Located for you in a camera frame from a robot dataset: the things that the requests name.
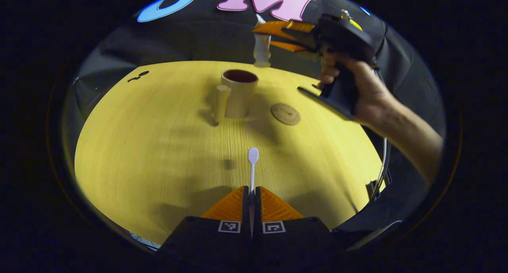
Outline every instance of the beige cup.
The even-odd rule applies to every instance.
[[[247,116],[258,77],[243,70],[227,70],[222,73],[221,84],[230,88],[225,117],[239,119]]]

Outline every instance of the blue letter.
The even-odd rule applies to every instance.
[[[176,11],[184,8],[185,6],[189,5],[189,3],[192,2],[192,0],[179,0],[173,5],[170,5],[166,8],[159,9],[158,7],[160,4],[162,4],[164,0],[158,0],[157,2],[154,2],[147,6],[138,16],[138,22],[148,22],[151,20],[155,20],[161,17],[164,17],[166,15],[169,15],[171,13],[175,13]]]

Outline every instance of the round cork coaster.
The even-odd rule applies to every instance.
[[[280,122],[287,125],[297,125],[300,123],[300,113],[292,106],[285,103],[276,103],[272,105],[272,114]]]

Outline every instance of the round table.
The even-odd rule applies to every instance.
[[[253,72],[259,83],[247,117],[215,125],[214,90],[227,69]],[[256,186],[303,216],[338,226],[368,202],[366,185],[379,175],[381,161],[360,125],[297,90],[319,94],[312,87],[316,83],[244,63],[138,67],[87,119],[76,149],[78,185],[112,221],[162,244],[183,217],[200,216],[232,190],[249,185],[247,151],[256,147]],[[294,107],[300,123],[274,118],[275,103]]]

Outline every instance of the white bottle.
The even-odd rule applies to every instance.
[[[258,18],[258,23],[256,23],[256,26],[266,23],[259,14],[256,14],[256,17]],[[272,38],[272,36],[254,34],[254,38],[256,38],[256,44],[254,45],[254,59],[256,62],[254,65],[256,67],[270,67],[270,38]]]

